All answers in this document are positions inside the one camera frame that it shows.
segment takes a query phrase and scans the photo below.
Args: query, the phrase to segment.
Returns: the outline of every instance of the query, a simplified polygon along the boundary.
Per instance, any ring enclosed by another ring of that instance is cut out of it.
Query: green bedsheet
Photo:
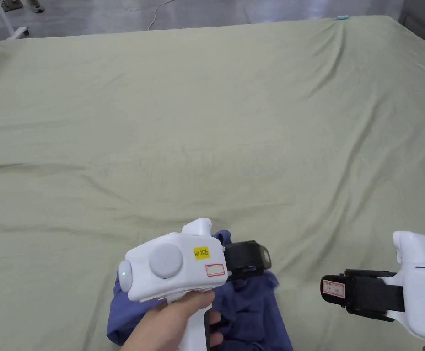
[[[269,249],[295,350],[419,350],[318,285],[425,234],[425,42],[378,16],[0,42],[0,350],[116,349],[118,262],[198,217]]]

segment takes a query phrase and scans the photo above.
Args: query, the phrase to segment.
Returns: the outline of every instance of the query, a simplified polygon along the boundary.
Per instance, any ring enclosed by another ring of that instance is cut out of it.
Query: gripper handle
[[[178,351],[209,351],[209,312],[212,305],[189,317]]]

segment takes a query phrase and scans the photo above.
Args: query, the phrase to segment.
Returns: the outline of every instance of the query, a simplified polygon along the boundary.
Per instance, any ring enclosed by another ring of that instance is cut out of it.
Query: blue garment
[[[214,236],[223,245],[231,243],[228,230],[221,230]],[[266,271],[262,276],[226,282],[214,289],[212,310],[219,311],[222,319],[211,326],[210,331],[224,335],[218,351],[292,351],[274,296],[278,284],[275,275]],[[118,276],[113,293],[107,336],[113,343],[122,345],[144,314],[160,301],[130,301],[119,286]]]

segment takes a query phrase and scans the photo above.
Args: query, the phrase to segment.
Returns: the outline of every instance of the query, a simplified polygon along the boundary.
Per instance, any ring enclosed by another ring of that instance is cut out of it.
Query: person's foot
[[[44,7],[40,5],[38,0],[27,0],[27,3],[29,4],[30,8],[32,8],[32,10],[37,14],[41,14],[44,11]]]
[[[9,12],[12,10],[17,10],[18,8],[22,8],[23,4],[20,0],[12,1],[12,0],[2,0],[1,7],[4,12]]]

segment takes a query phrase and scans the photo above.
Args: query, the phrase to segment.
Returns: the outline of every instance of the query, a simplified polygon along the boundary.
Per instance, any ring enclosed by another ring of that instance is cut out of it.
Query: yellow sticker
[[[203,260],[205,258],[211,258],[209,253],[209,248],[205,246],[204,248],[194,248],[194,255],[197,260]]]

